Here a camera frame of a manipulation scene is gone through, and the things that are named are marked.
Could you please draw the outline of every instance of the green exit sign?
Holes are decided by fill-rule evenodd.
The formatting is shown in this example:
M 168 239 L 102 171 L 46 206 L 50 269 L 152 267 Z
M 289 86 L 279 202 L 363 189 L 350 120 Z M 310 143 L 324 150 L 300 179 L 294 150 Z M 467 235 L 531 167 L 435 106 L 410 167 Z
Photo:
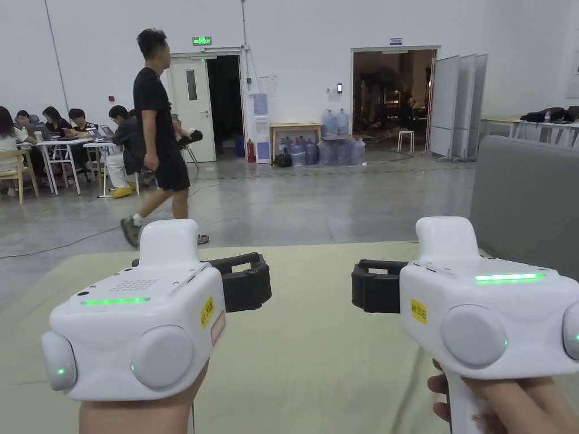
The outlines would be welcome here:
M 211 45 L 211 37 L 199 36 L 198 38 L 193 38 L 193 45 Z

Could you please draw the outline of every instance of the wooden chair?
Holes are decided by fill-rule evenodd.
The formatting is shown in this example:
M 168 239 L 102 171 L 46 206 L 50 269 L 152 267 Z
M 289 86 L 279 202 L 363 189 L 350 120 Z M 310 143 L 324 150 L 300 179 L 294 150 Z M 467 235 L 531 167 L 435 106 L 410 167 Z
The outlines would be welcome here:
M 32 161 L 30 160 L 30 154 L 28 154 L 28 151 L 24 149 L 0 151 L 0 162 L 9 157 L 16 157 L 16 170 L 11 172 L 0 172 L 0 181 L 4 181 L 5 179 L 18 179 L 18 194 L 20 196 L 20 205 L 22 205 L 24 203 L 23 175 L 28 174 L 32 178 L 32 185 L 36 197 L 40 197 L 38 194 L 38 185 L 36 184 L 36 176 L 34 176 L 34 169 L 32 168 Z M 24 158 L 26 158 L 28 167 L 24 166 Z

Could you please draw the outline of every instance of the door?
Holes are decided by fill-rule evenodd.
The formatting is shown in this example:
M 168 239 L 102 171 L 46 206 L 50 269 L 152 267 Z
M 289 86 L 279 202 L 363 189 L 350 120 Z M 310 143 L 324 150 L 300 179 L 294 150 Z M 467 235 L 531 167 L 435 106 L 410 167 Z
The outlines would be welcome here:
M 215 161 L 215 142 L 211 119 L 211 100 L 205 59 L 174 57 L 169 69 L 173 113 L 179 115 L 184 129 L 195 128 L 203 139 L 191 145 L 198 161 Z M 187 153 L 185 161 L 191 163 Z

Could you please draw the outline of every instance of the white sock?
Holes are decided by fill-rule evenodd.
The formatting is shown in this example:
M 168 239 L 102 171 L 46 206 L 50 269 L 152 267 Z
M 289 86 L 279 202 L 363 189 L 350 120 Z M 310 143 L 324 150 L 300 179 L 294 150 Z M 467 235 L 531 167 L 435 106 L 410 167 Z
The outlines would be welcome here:
M 135 214 L 133 216 L 133 223 L 135 224 L 135 226 L 142 226 L 143 224 L 143 217 L 141 217 L 140 214 Z

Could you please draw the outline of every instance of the yellow sticker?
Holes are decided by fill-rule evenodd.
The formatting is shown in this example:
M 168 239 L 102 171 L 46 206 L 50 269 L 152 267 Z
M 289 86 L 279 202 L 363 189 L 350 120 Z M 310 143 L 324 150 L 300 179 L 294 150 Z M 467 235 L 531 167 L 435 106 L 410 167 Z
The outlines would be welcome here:
M 416 300 L 412 300 L 412 316 L 422 324 L 428 325 L 428 309 Z
M 201 326 L 203 326 L 203 330 L 209 324 L 211 317 L 213 316 L 213 312 L 215 312 L 215 307 L 213 306 L 213 297 L 209 297 L 207 303 L 205 303 L 205 307 L 201 310 Z

